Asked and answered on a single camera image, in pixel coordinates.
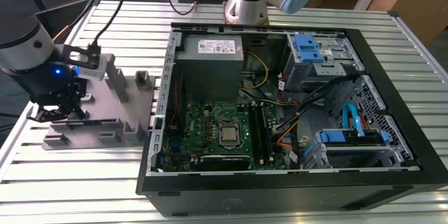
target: aluminum table surface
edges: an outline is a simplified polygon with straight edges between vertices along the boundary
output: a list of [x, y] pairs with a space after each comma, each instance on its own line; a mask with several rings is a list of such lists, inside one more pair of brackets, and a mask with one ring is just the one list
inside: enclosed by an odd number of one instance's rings
[[[117, 2], [100, 2], [67, 43], [85, 47], [104, 27]], [[187, 4], [176, 4], [180, 10]], [[220, 5], [201, 5], [179, 16], [165, 3], [125, 2], [99, 43], [116, 55], [124, 73], [159, 76], [171, 22], [223, 23]], [[447, 73], [400, 18], [385, 12], [303, 9], [285, 15], [269, 9], [271, 25], [360, 29], [431, 143], [448, 164]], [[24, 118], [0, 150], [0, 223], [445, 223], [448, 188], [411, 195], [369, 211], [164, 218], [135, 194], [141, 148], [44, 151], [48, 124]]]

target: motherboard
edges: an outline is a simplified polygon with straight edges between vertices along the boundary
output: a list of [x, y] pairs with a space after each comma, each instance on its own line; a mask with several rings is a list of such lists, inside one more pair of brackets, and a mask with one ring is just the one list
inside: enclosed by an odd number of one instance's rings
[[168, 141], [165, 169], [284, 169], [284, 153], [272, 149], [276, 123], [271, 104], [188, 103], [184, 135]]

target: floor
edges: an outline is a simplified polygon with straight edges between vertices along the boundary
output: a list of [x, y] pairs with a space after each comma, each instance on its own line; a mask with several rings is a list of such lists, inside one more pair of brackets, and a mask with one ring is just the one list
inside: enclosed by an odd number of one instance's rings
[[[165, 0], [127, 0], [127, 1], [141, 1], [141, 2], [165, 2]], [[201, 2], [207, 4], [220, 4], [225, 0], [203, 0]], [[192, 3], [193, 0], [180, 0], [181, 3]], [[45, 25], [51, 35], [55, 35], [57, 31], [68, 24], [76, 17], [77, 13], [81, 12], [84, 3], [79, 3], [68, 8], [63, 8], [47, 13], [41, 17], [41, 22]], [[439, 60], [441, 66], [448, 71], [448, 29], [440, 34], [436, 41], [428, 47], [429, 52], [433, 57]], [[12, 93], [21, 93], [23, 90], [19, 85], [9, 79], [9, 77], [0, 71], [0, 113], [11, 113], [20, 115], [27, 103], [28, 95], [19, 94], [13, 96], [4, 96]], [[16, 119], [0, 116], [0, 146], [8, 137], [11, 129], [3, 127], [15, 123]]]

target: ram slot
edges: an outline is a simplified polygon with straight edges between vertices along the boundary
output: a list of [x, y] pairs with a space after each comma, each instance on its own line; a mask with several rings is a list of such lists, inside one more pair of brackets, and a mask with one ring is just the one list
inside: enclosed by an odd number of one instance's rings
[[269, 125], [268, 125], [268, 115], [265, 113], [265, 108], [261, 107], [261, 113], [263, 113], [263, 129], [264, 129], [264, 141], [265, 141], [265, 156], [271, 157], [272, 156], [272, 143], [271, 143], [271, 131], [269, 131]]
[[257, 164], [265, 164], [269, 156], [265, 148], [265, 131], [263, 122], [263, 107], [256, 105], [249, 108], [249, 130], [253, 149], [253, 160]]

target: yellow wire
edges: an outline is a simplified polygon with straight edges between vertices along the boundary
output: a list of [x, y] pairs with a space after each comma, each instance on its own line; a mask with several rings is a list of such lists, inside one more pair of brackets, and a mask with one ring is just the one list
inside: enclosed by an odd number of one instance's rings
[[257, 87], [260, 87], [268, 81], [268, 76], [269, 76], [269, 69], [268, 69], [267, 64], [264, 63], [264, 61], [260, 59], [260, 57], [256, 56], [255, 54], [252, 54], [251, 52], [245, 52], [245, 53], [249, 54], [251, 56], [253, 56], [253, 58], [256, 58], [259, 60], [259, 62], [264, 66], [265, 75], [264, 75], [264, 80], [260, 82], [260, 84], [255, 85], [253, 87], [241, 88], [243, 90], [256, 89]]

